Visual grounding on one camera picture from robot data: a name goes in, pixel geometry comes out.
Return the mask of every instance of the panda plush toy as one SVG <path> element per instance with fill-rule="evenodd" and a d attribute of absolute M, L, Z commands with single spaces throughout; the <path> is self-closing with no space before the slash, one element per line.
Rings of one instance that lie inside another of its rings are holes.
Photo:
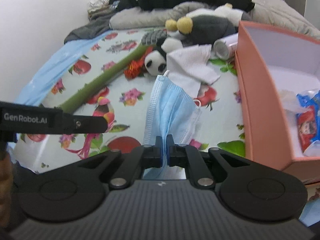
<path fill-rule="evenodd" d="M 153 51 L 144 60 L 149 74 L 151 76 L 163 75 L 167 70 L 167 53 L 182 48 L 181 41 L 175 38 L 159 39 Z"/>

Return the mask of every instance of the metal screw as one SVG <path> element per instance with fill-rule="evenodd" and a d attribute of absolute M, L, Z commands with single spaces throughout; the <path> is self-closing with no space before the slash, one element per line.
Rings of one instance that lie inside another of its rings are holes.
<path fill-rule="evenodd" d="M 113 186 L 116 186 L 116 187 L 121 187 L 123 186 L 124 184 L 127 183 L 127 181 L 123 178 L 114 178 L 110 181 L 110 183 L 113 185 Z"/>
<path fill-rule="evenodd" d="M 211 186 L 213 184 L 213 180 L 210 178 L 201 178 L 198 179 L 198 184 L 200 186 Z"/>

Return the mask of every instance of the yellow pom-pom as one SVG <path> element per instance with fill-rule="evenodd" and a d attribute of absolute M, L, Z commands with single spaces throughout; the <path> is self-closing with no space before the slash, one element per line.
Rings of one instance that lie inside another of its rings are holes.
<path fill-rule="evenodd" d="M 173 19 L 165 21 L 165 28 L 169 32 L 175 32 L 177 30 L 177 22 Z"/>
<path fill-rule="evenodd" d="M 231 3 L 226 3 L 224 6 L 229 7 L 232 9 L 232 4 Z"/>
<path fill-rule="evenodd" d="M 182 34 L 189 34 L 192 31 L 193 22 L 189 17 L 182 17 L 177 21 L 177 28 Z"/>

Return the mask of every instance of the white ear loop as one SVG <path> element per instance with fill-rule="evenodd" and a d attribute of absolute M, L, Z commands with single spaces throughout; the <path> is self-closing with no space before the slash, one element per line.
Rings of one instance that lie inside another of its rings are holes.
<path fill-rule="evenodd" d="M 170 70 L 166 70 L 165 73 L 163 74 L 164 77 L 167 77 L 169 74 Z"/>
<path fill-rule="evenodd" d="M 201 107 L 201 102 L 198 100 L 198 99 L 193 99 L 194 102 L 198 102 L 199 103 L 199 106 L 198 107 Z"/>

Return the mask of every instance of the plastic bag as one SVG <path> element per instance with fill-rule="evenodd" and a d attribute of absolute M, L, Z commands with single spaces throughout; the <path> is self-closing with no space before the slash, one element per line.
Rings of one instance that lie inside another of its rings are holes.
<path fill-rule="evenodd" d="M 298 136 L 303 154 L 320 156 L 320 91 L 308 90 L 297 95 L 300 105 L 308 112 L 297 114 Z"/>
<path fill-rule="evenodd" d="M 279 96 L 282 107 L 290 112 L 300 114 L 310 111 L 300 105 L 299 100 L 293 91 L 280 90 Z"/>

